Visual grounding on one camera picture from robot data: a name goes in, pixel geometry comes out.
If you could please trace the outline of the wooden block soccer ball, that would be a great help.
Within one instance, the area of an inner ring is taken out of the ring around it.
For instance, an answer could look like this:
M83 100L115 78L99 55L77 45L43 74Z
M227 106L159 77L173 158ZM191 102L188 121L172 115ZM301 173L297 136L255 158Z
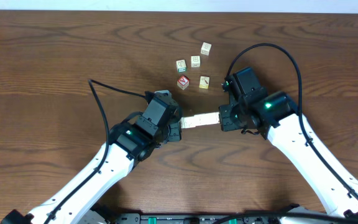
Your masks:
M204 125L213 124L213 121L214 121L214 114L213 113L204 114L204 118L203 118L203 124Z

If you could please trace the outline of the teal block umbrella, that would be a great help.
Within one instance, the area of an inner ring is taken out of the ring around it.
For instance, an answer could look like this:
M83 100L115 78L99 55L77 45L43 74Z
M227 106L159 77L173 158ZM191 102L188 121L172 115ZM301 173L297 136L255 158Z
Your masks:
M198 114L195 116L195 121L196 121L197 126L203 125L203 118L204 118L204 116L202 114Z

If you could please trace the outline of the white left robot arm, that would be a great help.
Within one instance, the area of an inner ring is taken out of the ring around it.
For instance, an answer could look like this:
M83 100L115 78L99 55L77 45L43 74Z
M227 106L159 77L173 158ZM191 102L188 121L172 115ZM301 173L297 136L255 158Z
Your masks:
M125 178L154 149L180 141L180 107L148 105L108 131L94 158L53 197L26 215L12 210L3 223L79 223L114 184Z

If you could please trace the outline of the wooden block bee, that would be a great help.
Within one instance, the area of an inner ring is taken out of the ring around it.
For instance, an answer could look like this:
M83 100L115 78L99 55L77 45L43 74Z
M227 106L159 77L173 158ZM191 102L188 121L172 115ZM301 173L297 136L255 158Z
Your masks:
M195 128L198 125L198 118L196 116L192 116L188 118L188 127Z

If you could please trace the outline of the wooden block ladybug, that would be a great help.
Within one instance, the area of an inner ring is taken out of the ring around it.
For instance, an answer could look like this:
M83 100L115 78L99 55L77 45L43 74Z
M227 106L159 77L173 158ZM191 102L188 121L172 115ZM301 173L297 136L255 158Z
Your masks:
M182 117L180 124L182 129L191 128L191 117Z

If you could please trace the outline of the wooden block red scribble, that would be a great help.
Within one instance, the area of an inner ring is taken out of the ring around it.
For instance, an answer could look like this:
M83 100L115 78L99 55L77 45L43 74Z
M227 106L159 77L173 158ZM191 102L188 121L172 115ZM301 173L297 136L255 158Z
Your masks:
M215 112L211 115L211 120L213 124L219 124L220 118L219 118L219 112Z

